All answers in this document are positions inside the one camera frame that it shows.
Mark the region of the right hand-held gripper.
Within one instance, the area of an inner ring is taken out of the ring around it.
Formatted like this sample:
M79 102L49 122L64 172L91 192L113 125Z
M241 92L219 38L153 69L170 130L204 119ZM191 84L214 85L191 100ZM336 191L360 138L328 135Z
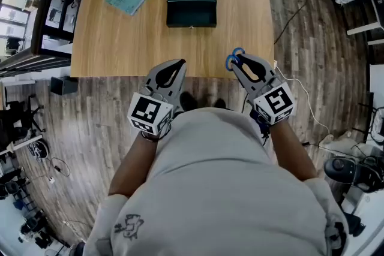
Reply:
M268 61L258 56L239 53L238 59L239 64L233 64L232 70L243 88L249 94L256 94L250 100L253 110L269 126L287 119L296 106L287 82L275 75Z

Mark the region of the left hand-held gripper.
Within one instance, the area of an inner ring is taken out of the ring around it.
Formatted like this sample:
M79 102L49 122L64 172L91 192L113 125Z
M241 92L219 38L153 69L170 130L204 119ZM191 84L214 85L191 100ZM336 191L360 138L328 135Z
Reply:
M179 96L187 72L185 59L173 59L155 66L139 91L133 94L127 118L131 126L159 135L180 111Z

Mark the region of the blue-handled scissors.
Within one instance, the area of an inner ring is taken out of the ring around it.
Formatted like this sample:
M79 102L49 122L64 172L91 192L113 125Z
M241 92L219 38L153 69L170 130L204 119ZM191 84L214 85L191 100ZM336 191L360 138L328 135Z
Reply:
M226 70L227 71L233 71L232 66L233 65L239 65L242 66L243 62L239 55L244 55L245 50L241 47L237 47L233 50L233 52L227 56L226 58Z

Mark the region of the person's right forearm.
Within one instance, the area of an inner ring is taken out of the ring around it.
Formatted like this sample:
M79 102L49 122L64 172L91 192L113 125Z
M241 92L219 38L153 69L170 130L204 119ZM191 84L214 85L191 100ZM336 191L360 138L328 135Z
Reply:
M278 165L298 180L317 177L317 171L307 151L288 121L282 120L269 128Z

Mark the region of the person's left forearm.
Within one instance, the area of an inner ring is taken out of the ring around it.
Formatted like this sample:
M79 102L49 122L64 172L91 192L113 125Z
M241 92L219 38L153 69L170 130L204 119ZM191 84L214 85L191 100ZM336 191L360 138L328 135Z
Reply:
M108 196L124 195L130 198L146 182L157 144L144 139L140 133L137 135L111 181Z

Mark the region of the person's black left shoe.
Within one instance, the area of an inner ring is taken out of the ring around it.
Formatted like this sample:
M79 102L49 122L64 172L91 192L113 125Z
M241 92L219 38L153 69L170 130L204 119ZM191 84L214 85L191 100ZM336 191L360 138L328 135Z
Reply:
M184 112L189 112L198 108L197 100L187 91L180 95L179 101Z

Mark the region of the black wrist band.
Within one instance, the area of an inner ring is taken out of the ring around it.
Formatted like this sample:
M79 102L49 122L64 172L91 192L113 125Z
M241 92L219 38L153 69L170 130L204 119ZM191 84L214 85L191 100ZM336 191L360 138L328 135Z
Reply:
M140 131L140 134L144 139L150 142L156 143L162 140L163 138L165 138L165 136L168 135L171 129L172 129L172 125L171 123L168 123L166 127L163 128L157 135L149 134L145 131Z

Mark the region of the black waste bin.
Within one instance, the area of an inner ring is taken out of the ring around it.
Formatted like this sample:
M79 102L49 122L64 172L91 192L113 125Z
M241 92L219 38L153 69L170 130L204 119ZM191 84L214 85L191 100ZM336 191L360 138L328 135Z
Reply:
M51 93L63 96L77 92L79 81L72 77L51 77L50 91Z

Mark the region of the person's grey shirt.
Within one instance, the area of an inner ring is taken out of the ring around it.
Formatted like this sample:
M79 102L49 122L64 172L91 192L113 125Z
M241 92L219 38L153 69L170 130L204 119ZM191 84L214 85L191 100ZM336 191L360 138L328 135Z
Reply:
M272 162L255 129L225 109L178 115L146 182L100 203L83 256L342 256L328 183Z

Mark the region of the black round device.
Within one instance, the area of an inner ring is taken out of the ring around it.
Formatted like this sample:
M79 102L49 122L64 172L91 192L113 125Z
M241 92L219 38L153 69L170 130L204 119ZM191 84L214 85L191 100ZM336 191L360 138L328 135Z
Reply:
M336 156L326 160L323 169L332 180L349 184L365 193L384 189L384 157L366 156L356 161Z

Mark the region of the black metal railing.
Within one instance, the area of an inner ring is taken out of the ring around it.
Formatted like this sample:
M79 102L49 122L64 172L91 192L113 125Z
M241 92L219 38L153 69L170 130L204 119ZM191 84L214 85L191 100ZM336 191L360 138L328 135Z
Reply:
M82 0L78 0L74 22ZM74 0L40 0L32 31L31 45L3 62L0 62L0 78L35 73L53 68L69 67L71 54L43 47L44 37L65 41L67 47L74 40L75 25L65 30L68 7Z

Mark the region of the black patterned round object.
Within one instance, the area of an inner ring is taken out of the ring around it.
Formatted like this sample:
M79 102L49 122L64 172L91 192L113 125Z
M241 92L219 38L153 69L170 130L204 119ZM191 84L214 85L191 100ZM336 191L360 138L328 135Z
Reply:
M49 149L42 139L33 141L27 145L27 148L36 159L46 159L49 154Z

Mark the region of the black office chair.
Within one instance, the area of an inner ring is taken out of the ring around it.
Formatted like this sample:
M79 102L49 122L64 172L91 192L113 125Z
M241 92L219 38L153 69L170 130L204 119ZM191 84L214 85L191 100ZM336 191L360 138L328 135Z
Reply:
M38 111L44 109L43 105L38 105L32 109L31 101L36 99L36 95L28 96L25 101L9 101L6 103L6 109L0 110L0 152L6 150L11 144L27 137L28 132L34 136L36 131L46 132L37 124L34 116Z

